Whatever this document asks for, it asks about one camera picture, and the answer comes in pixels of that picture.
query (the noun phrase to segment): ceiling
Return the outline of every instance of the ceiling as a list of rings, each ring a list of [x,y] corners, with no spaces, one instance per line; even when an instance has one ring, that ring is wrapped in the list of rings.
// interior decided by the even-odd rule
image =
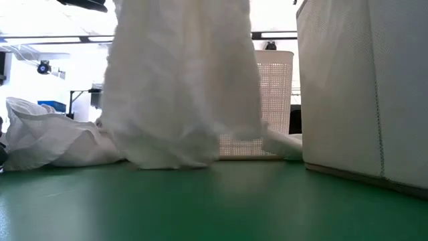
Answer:
[[[1,36],[112,35],[117,25],[112,0],[108,13],[64,6],[56,0],[0,0]]]
[[[250,0],[252,31],[296,31],[296,12],[304,0]]]

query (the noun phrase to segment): laundry basket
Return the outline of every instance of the laundry basket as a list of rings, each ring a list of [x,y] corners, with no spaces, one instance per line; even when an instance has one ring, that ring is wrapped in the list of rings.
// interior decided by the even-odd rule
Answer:
[[[260,73],[261,111],[268,128],[288,134],[292,95],[293,56],[287,51],[255,52]],[[221,159],[277,159],[261,149],[263,139],[236,141],[220,137]]]

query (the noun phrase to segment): white sheet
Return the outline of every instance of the white sheet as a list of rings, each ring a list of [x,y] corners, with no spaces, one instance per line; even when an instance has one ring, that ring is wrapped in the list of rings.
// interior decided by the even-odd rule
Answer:
[[[249,1],[127,0],[106,71],[102,123],[145,169],[206,167],[220,134],[260,136]]]
[[[83,167],[119,161],[121,156],[94,123],[79,123],[49,106],[9,97],[5,171],[35,169],[47,164]]]

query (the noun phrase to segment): security camera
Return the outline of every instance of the security camera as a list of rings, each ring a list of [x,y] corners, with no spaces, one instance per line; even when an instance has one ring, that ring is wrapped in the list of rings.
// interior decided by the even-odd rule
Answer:
[[[49,74],[52,71],[52,67],[49,65],[49,60],[42,60],[37,67],[39,74]]]

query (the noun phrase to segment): white fabric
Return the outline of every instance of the white fabric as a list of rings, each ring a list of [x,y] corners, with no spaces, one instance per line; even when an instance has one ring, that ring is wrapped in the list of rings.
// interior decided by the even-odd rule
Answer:
[[[303,160],[302,134],[285,135],[268,129],[263,135],[263,145],[261,148],[285,160]]]
[[[307,0],[304,159],[428,188],[428,1]]]
[[[122,3],[102,124],[141,168],[206,167],[218,136],[260,136],[249,1]]]
[[[428,188],[428,1],[369,5],[385,177]]]
[[[52,164],[81,167],[113,163],[119,153],[105,132],[94,123],[78,123],[48,106],[9,97],[11,124],[7,130],[6,171],[29,170]]]
[[[305,162],[381,176],[367,0],[307,0],[297,22]]]
[[[116,17],[119,17],[119,15],[120,15],[120,9],[122,8],[122,2],[123,2],[123,0],[113,0],[114,6],[115,6],[114,12],[116,14]]]

